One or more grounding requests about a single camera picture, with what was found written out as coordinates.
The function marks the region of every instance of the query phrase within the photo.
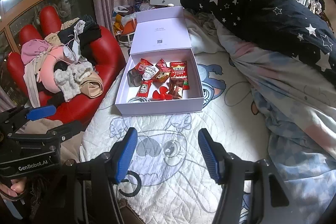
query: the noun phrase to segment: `drawer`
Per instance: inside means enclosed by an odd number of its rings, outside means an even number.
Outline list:
[[[150,0],[151,5],[164,5],[172,3],[174,6],[181,6],[180,0]]]

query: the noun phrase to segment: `finger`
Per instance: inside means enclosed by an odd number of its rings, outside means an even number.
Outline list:
[[[17,193],[16,192],[14,192],[13,190],[11,190],[11,189],[9,189],[6,185],[4,185],[4,184],[2,184],[2,183],[0,183],[0,189],[4,192],[4,193],[6,193],[6,194],[8,194],[8,195],[10,195],[10,196],[12,196],[12,197],[17,197]]]
[[[21,178],[19,180],[12,180],[14,184],[11,186],[11,189],[16,193],[22,193],[25,190],[27,178]]]

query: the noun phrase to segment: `hand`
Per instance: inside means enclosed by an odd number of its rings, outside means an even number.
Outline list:
[[[12,197],[17,197],[18,194],[21,194],[25,190],[27,178],[12,179],[11,181],[13,184],[11,188],[8,188],[6,185],[0,183],[0,189]]]

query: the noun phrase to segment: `white gift box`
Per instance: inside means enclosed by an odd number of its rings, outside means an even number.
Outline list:
[[[158,114],[177,114],[200,112],[203,106],[203,89],[197,64],[183,15],[183,7],[167,7],[147,10],[136,14],[135,30],[130,57],[120,83],[115,105],[123,116],[144,116]],[[127,72],[134,68],[140,59],[146,59],[155,65],[161,58],[169,66],[170,62],[187,61],[188,82],[190,89],[183,90],[182,99],[133,102],[139,87],[130,87]],[[169,88],[168,79],[164,84],[152,83],[148,99],[152,100],[155,90],[165,85]]]

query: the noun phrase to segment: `navy star-patterned blanket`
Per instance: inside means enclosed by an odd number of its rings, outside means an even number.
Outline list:
[[[326,22],[296,0],[180,0],[212,13],[233,34],[317,69],[336,85],[336,39]]]

